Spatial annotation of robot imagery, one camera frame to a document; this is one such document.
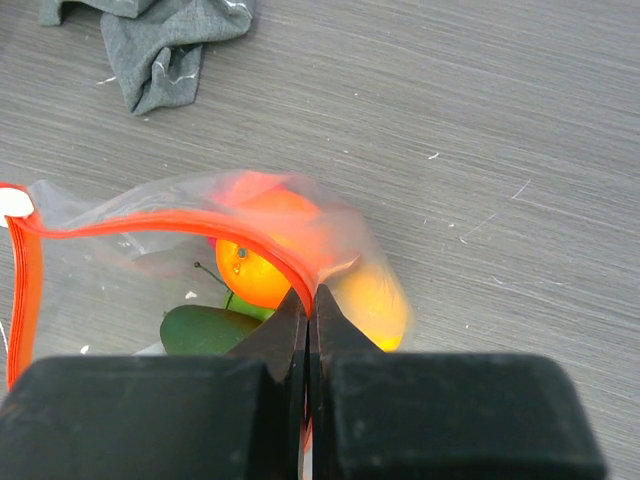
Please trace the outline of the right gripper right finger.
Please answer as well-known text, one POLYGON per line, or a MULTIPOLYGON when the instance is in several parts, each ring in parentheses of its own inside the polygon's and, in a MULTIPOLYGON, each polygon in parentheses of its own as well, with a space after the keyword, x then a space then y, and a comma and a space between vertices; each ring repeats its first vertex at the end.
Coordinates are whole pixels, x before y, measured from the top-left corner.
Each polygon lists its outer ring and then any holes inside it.
POLYGON ((316 479, 603 479, 576 388, 523 353, 385 353, 320 287, 308 326, 316 479))

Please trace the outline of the clear zip top bag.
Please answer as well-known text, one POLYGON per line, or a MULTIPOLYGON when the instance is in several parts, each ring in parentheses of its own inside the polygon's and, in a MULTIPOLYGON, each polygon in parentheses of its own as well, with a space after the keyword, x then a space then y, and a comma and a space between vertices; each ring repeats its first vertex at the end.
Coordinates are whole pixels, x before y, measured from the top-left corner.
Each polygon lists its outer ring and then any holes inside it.
MULTIPOLYGON (((15 267, 8 395, 22 374, 44 358, 201 356, 168 355, 160 325, 178 306, 224 309, 226 288, 194 263, 221 278, 216 241, 258 237, 261 231, 244 223, 239 210, 212 200, 214 192, 249 172, 254 171, 173 177, 100 203, 81 202, 42 181, 28 187, 3 184, 2 224, 10 234, 15 267)), ((302 226, 299 247, 274 254, 292 282, 286 296, 297 294, 307 315, 303 467, 313 441, 308 326, 317 290, 330 290, 334 278, 364 263, 394 271, 363 215, 337 195, 303 175, 256 173, 267 183, 286 185, 320 210, 302 226)))

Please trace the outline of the red apple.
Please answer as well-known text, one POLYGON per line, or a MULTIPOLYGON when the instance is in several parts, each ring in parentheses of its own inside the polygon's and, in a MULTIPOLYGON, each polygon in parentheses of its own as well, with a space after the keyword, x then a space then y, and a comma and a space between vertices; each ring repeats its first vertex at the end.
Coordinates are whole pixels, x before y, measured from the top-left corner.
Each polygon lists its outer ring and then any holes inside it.
POLYGON ((264 212, 264 215, 245 216, 243 222, 251 219, 263 220, 267 214, 275 214, 289 206, 293 192, 283 184, 270 184, 258 178, 256 172, 242 174, 230 187, 214 192, 212 200, 226 207, 264 212))

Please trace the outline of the orange fruit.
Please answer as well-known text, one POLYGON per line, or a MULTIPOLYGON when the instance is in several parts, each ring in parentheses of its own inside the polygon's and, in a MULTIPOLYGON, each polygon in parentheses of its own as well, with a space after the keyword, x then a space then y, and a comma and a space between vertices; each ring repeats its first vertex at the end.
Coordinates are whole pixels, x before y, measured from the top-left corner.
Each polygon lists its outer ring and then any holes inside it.
POLYGON ((292 282, 274 262, 278 250, 299 247, 302 226, 319 216, 319 208, 302 195, 276 187, 235 205, 249 226, 261 232, 256 239, 218 239, 215 260, 221 279, 249 305, 275 309, 292 282))

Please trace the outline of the dark green avocado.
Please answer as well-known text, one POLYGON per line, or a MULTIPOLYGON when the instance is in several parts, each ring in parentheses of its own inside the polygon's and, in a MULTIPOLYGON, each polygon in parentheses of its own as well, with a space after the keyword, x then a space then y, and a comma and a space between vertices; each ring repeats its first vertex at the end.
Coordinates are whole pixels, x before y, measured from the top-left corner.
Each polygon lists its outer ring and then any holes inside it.
POLYGON ((223 355, 260 325, 259 320, 243 313, 182 305, 164 316, 160 339, 168 355, 223 355))

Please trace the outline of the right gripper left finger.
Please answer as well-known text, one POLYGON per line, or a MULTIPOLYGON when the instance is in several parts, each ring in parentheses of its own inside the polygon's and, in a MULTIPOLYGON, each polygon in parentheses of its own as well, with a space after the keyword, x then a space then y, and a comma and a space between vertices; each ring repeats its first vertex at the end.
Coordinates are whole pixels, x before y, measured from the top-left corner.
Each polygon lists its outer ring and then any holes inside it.
POLYGON ((5 479, 298 479, 307 315, 295 293, 224 356, 33 363, 1 407, 5 479))

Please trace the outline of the yellow lemon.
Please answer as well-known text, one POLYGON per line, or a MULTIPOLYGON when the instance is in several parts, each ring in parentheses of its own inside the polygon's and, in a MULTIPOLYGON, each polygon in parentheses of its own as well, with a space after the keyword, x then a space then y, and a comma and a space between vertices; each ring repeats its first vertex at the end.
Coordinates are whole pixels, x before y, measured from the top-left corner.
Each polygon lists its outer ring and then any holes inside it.
POLYGON ((413 321, 408 299, 385 265, 364 263, 336 278, 330 290, 342 313, 383 351, 397 350, 413 321))

